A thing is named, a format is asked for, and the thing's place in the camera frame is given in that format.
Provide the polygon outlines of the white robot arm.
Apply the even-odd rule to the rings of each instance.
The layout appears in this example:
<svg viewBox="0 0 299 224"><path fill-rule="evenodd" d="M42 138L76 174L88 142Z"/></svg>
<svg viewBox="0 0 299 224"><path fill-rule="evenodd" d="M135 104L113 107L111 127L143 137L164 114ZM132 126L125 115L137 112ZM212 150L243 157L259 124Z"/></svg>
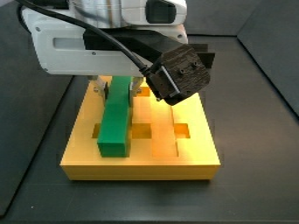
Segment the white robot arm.
<svg viewBox="0 0 299 224"><path fill-rule="evenodd" d="M184 0L17 0L41 68L49 74L129 76L173 105L192 91L181 79L191 52Z"/></svg>

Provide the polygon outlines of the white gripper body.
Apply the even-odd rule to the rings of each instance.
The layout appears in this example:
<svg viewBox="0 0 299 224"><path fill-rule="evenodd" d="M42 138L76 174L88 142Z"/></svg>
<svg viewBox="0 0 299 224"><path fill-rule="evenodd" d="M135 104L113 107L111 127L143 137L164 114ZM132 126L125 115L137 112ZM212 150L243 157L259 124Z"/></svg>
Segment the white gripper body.
<svg viewBox="0 0 299 224"><path fill-rule="evenodd" d="M184 5L72 5L56 12L107 31L151 30L184 44L188 42L183 27ZM136 65L120 51L88 49L81 27L30 9L22 10L22 19L32 34L37 60L48 74L140 75Z"/></svg>

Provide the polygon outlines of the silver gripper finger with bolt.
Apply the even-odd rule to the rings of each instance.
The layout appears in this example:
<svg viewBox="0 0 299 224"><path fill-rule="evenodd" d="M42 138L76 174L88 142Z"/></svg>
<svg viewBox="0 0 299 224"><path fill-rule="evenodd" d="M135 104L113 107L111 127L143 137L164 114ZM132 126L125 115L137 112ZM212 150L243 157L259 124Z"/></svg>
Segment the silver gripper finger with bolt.
<svg viewBox="0 0 299 224"><path fill-rule="evenodd" d="M131 82L129 82L129 94L132 97L135 97L140 92L141 92L141 84L144 82L143 77L133 77Z"/></svg>

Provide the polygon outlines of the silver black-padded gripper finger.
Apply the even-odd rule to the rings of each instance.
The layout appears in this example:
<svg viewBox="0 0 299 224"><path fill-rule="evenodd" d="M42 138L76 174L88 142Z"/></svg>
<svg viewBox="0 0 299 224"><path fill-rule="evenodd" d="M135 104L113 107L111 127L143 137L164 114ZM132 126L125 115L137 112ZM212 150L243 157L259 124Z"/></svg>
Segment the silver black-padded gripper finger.
<svg viewBox="0 0 299 224"><path fill-rule="evenodd" d="M100 78L99 75L92 75L88 77L88 81L93 86L93 91L105 100L108 98L108 83Z"/></svg>

